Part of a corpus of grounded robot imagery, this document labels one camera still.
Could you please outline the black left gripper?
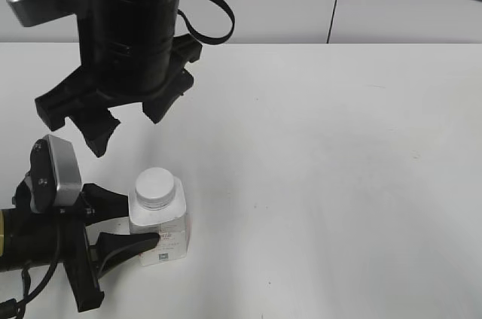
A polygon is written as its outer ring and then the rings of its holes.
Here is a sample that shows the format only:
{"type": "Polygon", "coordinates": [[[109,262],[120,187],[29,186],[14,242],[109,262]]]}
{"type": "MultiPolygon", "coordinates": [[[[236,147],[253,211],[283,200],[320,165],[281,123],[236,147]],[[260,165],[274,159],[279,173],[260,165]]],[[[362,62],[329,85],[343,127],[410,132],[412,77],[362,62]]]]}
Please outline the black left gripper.
{"type": "Polygon", "coordinates": [[[85,184],[72,206],[58,209],[61,226],[61,254],[77,310],[101,306],[104,292],[99,279],[120,264],[154,249],[160,241],[156,232],[118,235],[101,232],[91,246],[86,228],[116,218],[128,217],[128,198],[96,184],[85,184]]]}

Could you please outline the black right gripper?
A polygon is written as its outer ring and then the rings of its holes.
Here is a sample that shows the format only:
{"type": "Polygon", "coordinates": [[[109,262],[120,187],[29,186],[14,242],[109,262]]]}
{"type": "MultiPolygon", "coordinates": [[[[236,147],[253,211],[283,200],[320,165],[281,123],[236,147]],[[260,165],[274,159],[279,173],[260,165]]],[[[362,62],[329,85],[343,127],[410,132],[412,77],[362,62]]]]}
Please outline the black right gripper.
{"type": "Polygon", "coordinates": [[[158,124],[175,101],[194,85],[194,77],[185,65],[199,60],[201,52],[202,44],[191,35],[174,38],[166,80],[146,94],[109,92],[80,66],[52,90],[36,98],[35,107],[51,130],[60,129],[65,119],[70,118],[93,154],[102,157],[108,140],[121,123],[109,109],[140,103],[145,116],[158,124]]]}

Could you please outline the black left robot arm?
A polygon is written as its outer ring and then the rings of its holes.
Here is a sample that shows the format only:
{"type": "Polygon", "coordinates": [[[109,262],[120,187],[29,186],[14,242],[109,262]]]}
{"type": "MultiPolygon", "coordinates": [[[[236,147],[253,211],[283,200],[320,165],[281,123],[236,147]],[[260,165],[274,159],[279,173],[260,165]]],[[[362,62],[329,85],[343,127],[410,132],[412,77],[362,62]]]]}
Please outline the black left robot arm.
{"type": "Polygon", "coordinates": [[[64,266],[79,312],[101,306],[105,294],[99,280],[121,263],[155,248],[156,232],[119,235],[101,232],[95,243],[87,227],[127,217],[128,198],[96,184],[85,184],[71,207],[35,213],[30,207],[32,188],[22,181],[14,207],[1,211],[1,270],[21,270],[21,299],[1,303],[3,318],[22,318],[26,306],[50,282],[59,264],[64,266]]]}

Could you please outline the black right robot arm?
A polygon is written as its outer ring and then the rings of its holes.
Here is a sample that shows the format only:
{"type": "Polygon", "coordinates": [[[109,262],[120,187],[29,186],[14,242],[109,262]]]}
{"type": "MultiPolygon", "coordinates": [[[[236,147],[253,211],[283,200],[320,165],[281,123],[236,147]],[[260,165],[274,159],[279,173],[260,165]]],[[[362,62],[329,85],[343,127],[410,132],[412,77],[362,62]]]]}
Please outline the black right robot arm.
{"type": "MultiPolygon", "coordinates": [[[[204,44],[230,39],[191,24],[186,35],[176,35],[176,20],[185,18],[179,0],[39,1],[46,21],[76,17],[80,64],[35,100],[36,111],[52,131],[72,121],[97,156],[119,124],[112,108],[139,103],[151,122],[160,122],[193,85],[186,64],[200,58],[204,44]]],[[[225,0],[210,1],[233,17],[225,0]]]]}

